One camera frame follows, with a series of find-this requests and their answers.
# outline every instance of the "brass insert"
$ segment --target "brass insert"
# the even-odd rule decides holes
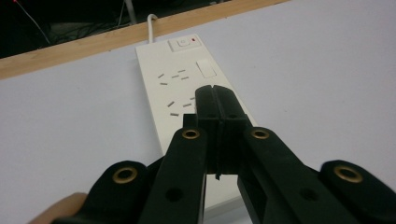
[[[270,136],[270,134],[264,130],[253,130],[250,134],[258,139],[266,139]]]
[[[334,167],[334,173],[341,179],[355,184],[358,184],[363,180],[363,176],[361,176],[359,172],[345,165]]]
[[[113,181],[117,184],[126,184],[137,177],[137,170],[134,167],[122,167],[113,175]]]
[[[199,132],[194,129],[188,129],[183,131],[182,136],[186,139],[195,139],[199,137]]]

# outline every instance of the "power outlet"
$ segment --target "power outlet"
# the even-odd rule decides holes
[[[205,85],[219,85],[230,90],[233,87],[198,35],[139,46],[136,54],[165,154],[175,131],[183,126],[183,114],[195,113],[195,90]],[[236,97],[255,125],[237,94]],[[240,199],[236,176],[222,176],[220,181],[212,175],[207,178],[205,208],[212,210],[212,214],[216,213],[214,207],[236,199]]]

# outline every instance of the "power strip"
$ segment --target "power strip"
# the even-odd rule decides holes
[[[183,126],[183,114],[195,113],[195,90],[219,85],[233,90],[198,35],[136,47],[148,101],[163,154],[172,137]],[[238,98],[253,125],[253,117]],[[219,207],[239,198],[236,176],[223,175],[220,181],[207,178],[205,208]]]

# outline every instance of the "white surface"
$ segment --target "white surface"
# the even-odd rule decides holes
[[[204,39],[256,121],[307,165],[352,161],[396,189],[395,11],[291,1],[157,39]],[[133,46],[0,81],[2,222],[87,191],[116,161],[159,158],[142,83]],[[249,223],[238,211],[208,222]]]
[[[198,35],[178,36],[139,46],[136,55],[165,154],[174,133],[183,127],[183,114],[195,113],[195,90],[206,85],[220,85],[230,90],[233,87]],[[255,125],[242,101],[240,104]],[[240,198],[235,183],[236,176],[223,176],[220,182],[213,175],[209,176],[206,190],[214,193],[206,194],[205,208],[216,210],[220,204]]]

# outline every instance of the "wooden edge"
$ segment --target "wooden edge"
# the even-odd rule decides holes
[[[153,23],[154,34],[167,35],[176,31],[268,7],[288,0],[233,0],[210,7],[160,18]],[[0,59],[0,80],[15,77],[61,63],[72,62],[111,49],[121,48],[148,38],[147,23],[94,35],[53,47]]]

